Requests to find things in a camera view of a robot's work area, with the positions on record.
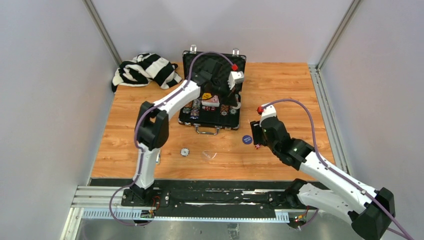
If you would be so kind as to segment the blue small blind button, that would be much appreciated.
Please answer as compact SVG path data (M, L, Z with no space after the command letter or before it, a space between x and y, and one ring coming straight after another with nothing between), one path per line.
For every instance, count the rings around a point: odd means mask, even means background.
M242 137L242 142L243 142L245 145L250 145L250 144L252 144L252 143L253 143L253 137L252 137L252 136L250 136L250 135L244 135L244 136Z

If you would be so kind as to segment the grey white poker chip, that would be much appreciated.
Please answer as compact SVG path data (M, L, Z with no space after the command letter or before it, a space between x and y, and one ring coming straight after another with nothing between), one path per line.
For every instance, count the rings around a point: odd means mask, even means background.
M190 150L188 148L182 148L181 151L180 151L180 154L183 157L187 157L190 154Z

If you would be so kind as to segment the black poker set case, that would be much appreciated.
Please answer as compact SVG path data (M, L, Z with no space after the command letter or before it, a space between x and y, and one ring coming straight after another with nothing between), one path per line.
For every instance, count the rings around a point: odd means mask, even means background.
M243 82L237 78L244 76L247 57L238 48L222 55L186 50L182 62L184 76L203 85L199 97L179 111L179 124L196 130L214 128L213 135L220 130L238 130Z

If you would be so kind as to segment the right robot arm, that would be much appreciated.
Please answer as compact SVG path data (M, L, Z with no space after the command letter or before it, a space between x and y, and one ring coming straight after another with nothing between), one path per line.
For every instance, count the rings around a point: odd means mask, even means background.
M326 190L295 179L285 191L286 203L294 209L311 206L350 224L364 240L379 240L394 223L394 194L362 183L326 160L306 141L291 137L276 116L250 122L253 142L270 149L284 165L312 176Z

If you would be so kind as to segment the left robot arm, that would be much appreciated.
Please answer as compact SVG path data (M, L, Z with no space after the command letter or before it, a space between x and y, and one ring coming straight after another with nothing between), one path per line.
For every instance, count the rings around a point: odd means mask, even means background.
M202 93L216 95L225 105L237 106L236 86L244 82L244 73L234 63L226 81L213 80L213 74L205 70L189 75L182 84L153 103L148 101L140 106L134 129L134 144L138 149L136 171L130 189L134 200L140 206L149 206L153 201L153 183L156 159L161 147L169 138L170 119L186 104L198 99Z

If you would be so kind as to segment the blue card deck box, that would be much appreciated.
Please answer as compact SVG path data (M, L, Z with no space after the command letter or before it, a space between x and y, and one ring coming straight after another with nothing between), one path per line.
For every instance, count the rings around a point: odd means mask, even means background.
M156 155L155 164L159 165L161 160L161 150L159 149Z

